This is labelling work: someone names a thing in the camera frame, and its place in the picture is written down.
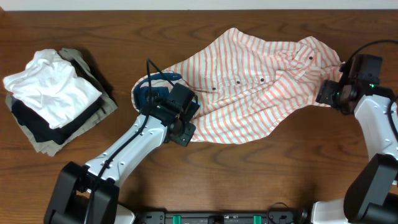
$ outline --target pink striped shirt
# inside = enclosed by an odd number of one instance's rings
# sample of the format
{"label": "pink striped shirt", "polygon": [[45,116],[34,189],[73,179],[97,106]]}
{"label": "pink striped shirt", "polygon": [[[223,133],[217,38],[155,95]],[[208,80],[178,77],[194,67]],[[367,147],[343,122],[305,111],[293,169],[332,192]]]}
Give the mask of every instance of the pink striped shirt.
{"label": "pink striped shirt", "polygon": [[[314,37],[267,42],[232,28],[164,72],[181,74],[176,82],[198,95],[192,141],[242,144],[268,136],[299,108],[325,106],[315,98],[323,80],[340,79],[340,64],[336,52]],[[152,86],[172,88],[164,80]]]}

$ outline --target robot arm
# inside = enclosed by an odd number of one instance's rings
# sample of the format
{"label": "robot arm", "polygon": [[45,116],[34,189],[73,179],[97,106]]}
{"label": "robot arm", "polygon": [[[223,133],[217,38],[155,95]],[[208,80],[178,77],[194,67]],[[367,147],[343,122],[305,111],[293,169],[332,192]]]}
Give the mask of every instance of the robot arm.
{"label": "robot arm", "polygon": [[[199,109],[194,97],[188,87],[176,83],[166,99],[153,98],[151,108],[141,109],[136,122],[109,149],[84,166],[67,164],[55,184],[44,223],[83,223],[84,211],[90,208],[90,224],[132,224],[134,214],[118,205],[119,188],[141,160],[163,142],[188,145],[196,129],[189,121]],[[140,128],[141,133],[133,138]],[[113,160],[100,175],[110,157]],[[92,190],[93,203],[87,206],[76,192]]]}
{"label": "robot arm", "polygon": [[381,58],[357,55],[352,64],[341,68],[339,83],[326,80],[318,93],[318,102],[355,115],[370,162],[345,198],[314,204],[313,224],[398,223],[398,196],[389,193],[398,175],[398,142],[393,132],[398,124],[397,105],[392,103],[393,92],[378,86],[380,68]]}
{"label": "robot arm", "polygon": [[[102,154],[86,162],[88,172],[92,175],[98,176],[101,168],[104,166],[112,153],[114,153],[122,144],[124,144],[131,136],[133,136],[142,126],[145,120],[145,115],[140,114],[132,127],[117,140],[109,149]],[[160,146],[167,134],[167,127],[164,126],[161,120],[149,116],[146,128],[143,132],[134,138],[124,150],[122,150],[113,159],[113,162],[108,166],[102,175],[102,179],[112,179],[116,186],[121,187],[130,173],[137,167],[137,165],[156,147]]]}

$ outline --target black cable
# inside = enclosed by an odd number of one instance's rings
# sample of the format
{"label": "black cable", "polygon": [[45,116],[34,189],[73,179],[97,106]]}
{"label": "black cable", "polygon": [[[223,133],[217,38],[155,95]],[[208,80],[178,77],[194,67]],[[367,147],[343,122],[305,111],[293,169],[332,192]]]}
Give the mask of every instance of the black cable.
{"label": "black cable", "polygon": [[271,205],[271,207],[268,208],[267,218],[268,218],[268,220],[269,220],[272,224],[276,224],[276,223],[272,220],[273,218],[269,218],[269,212],[271,212],[272,208],[274,208],[275,205],[285,205],[285,207],[286,207],[287,209],[289,209],[289,206],[287,206],[287,205],[286,205],[285,203],[283,203],[283,202],[276,202],[276,203],[274,203],[273,205]]}
{"label": "black cable", "polygon": [[[380,43],[392,43],[392,44],[398,44],[398,40],[377,40],[374,42],[370,42],[368,44],[365,44],[364,46],[360,47],[358,50],[356,50],[351,57],[347,60],[347,64],[351,63],[352,59],[354,58],[354,56],[356,54],[358,54],[358,52],[360,52],[361,50],[365,49],[366,47],[369,47],[370,45],[374,45],[374,44],[380,44]],[[391,99],[390,103],[388,104],[388,112],[387,112],[387,117],[388,117],[388,122],[390,123],[390,127],[392,129],[392,132],[394,133],[394,136],[396,137],[396,140],[398,141],[398,131],[397,128],[394,124],[394,121],[392,120],[392,113],[394,113],[391,108],[392,105],[394,104],[394,102],[396,102],[398,100],[398,96],[396,96],[394,99]]]}
{"label": "black cable", "polygon": [[160,71],[160,69],[148,58],[147,63],[150,63],[156,70],[157,72],[159,72],[161,75],[163,75],[163,77],[172,85],[174,86],[174,83],[172,83],[169,78],[167,78],[167,76],[165,74],[163,74],[162,71]]}
{"label": "black cable", "polygon": [[151,62],[151,60],[149,60],[149,58],[147,59],[147,76],[148,76],[148,96],[149,96],[149,100],[148,100],[148,114],[145,117],[144,122],[142,123],[141,127],[137,130],[137,132],[131,136],[125,143],[123,143],[123,145],[121,145],[116,151],[114,151],[112,153],[112,155],[105,160],[101,170],[98,173],[98,176],[96,178],[96,181],[94,183],[94,187],[91,190],[91,194],[90,197],[88,199],[88,205],[87,205],[87,209],[86,209],[86,214],[85,214],[85,220],[84,220],[84,224],[88,224],[88,220],[90,217],[90,211],[92,210],[92,206],[93,206],[93,201],[94,201],[94,195],[95,195],[95,191],[98,189],[98,186],[100,185],[101,182],[101,177],[104,174],[105,170],[107,167],[109,167],[110,163],[113,161],[113,159],[117,156],[117,154],[119,154],[119,152],[121,152],[132,140],[134,140],[134,138],[136,138],[139,134],[141,134],[142,130],[144,130],[145,125],[148,122],[149,119],[149,111],[151,109],[152,106],[152,85],[151,85],[151,81],[150,81],[150,69],[149,69],[149,63],[151,63],[158,71],[159,69],[153,64],[153,62]]}
{"label": "black cable", "polygon": [[387,117],[388,117],[388,122],[390,123],[392,132],[394,133],[394,136],[396,137],[397,141],[398,141],[398,131],[397,128],[394,124],[394,121],[392,120],[392,114],[394,113],[394,111],[391,110],[392,105],[394,104],[394,102],[396,102],[398,100],[398,96],[396,96],[394,98],[394,100],[391,100],[390,103],[388,104],[388,112],[387,112]]}
{"label": "black cable", "polygon": [[380,44],[380,43],[393,43],[393,44],[398,44],[398,40],[377,40],[374,42],[370,42],[368,44],[365,44],[364,46],[360,47],[358,50],[356,50],[351,57],[347,60],[347,63],[350,62],[354,56],[356,54],[358,54],[358,52],[360,52],[361,50],[365,49],[366,47],[369,47],[370,45],[374,45],[374,44]]}

